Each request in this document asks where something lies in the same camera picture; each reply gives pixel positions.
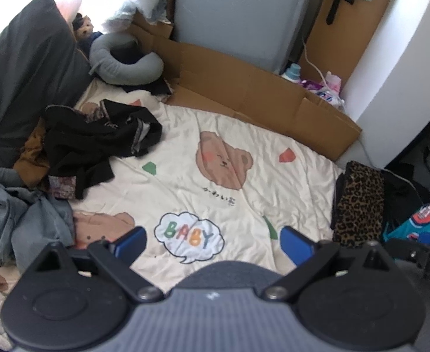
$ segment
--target speech bubble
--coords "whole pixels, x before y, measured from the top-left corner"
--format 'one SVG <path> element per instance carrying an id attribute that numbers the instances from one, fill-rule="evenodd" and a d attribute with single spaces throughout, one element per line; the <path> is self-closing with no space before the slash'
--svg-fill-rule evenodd
<path id="1" fill-rule="evenodd" d="M 218 226 L 188 211 L 162 216 L 155 237 L 172 255 L 184 258 L 180 261 L 184 264 L 209 260 L 225 246 Z"/>

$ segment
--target leopard print bag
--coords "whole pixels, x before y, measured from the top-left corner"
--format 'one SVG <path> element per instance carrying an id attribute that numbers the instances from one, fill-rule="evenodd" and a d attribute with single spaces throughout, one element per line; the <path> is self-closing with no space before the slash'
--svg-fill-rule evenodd
<path id="1" fill-rule="evenodd" d="M 348 248 L 379 240 L 385 205 L 381 172 L 356 161 L 347 164 L 342 195 L 338 197 L 333 241 Z"/>

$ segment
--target refrigerator door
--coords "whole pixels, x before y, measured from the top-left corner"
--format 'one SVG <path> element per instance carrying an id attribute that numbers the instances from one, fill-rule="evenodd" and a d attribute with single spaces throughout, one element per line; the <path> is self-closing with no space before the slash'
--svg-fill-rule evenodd
<path id="1" fill-rule="evenodd" d="M 176 0 L 179 42 L 210 48 L 279 74 L 308 0 Z"/>

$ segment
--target neck pillow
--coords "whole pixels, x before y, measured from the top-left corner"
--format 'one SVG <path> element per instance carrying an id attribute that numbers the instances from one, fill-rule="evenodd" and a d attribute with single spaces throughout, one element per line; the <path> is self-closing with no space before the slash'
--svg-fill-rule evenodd
<path id="1" fill-rule="evenodd" d="M 163 73 L 164 63 L 156 53 L 142 57 L 134 64 L 118 61 L 111 53 L 125 51 L 138 45 L 138 41 L 128 33 L 104 34 L 91 45 L 90 74 L 98 74 L 104 82 L 112 85 L 137 86 L 156 81 Z"/>

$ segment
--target round black disc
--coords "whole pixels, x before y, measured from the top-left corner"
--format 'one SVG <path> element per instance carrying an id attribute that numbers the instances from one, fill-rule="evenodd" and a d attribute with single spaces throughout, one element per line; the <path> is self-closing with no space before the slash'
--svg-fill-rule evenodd
<path id="1" fill-rule="evenodd" d="M 357 351 L 414 341 L 425 319 L 422 299 L 408 284 L 387 282 L 385 272 L 363 275 L 326 278 L 306 288 L 298 300 L 303 325 L 330 344 Z"/>
<path id="2" fill-rule="evenodd" d="M 112 334 L 128 311 L 115 284 L 61 271 L 24 275 L 5 304 L 1 316 L 8 334 L 36 351 L 92 346 Z"/>

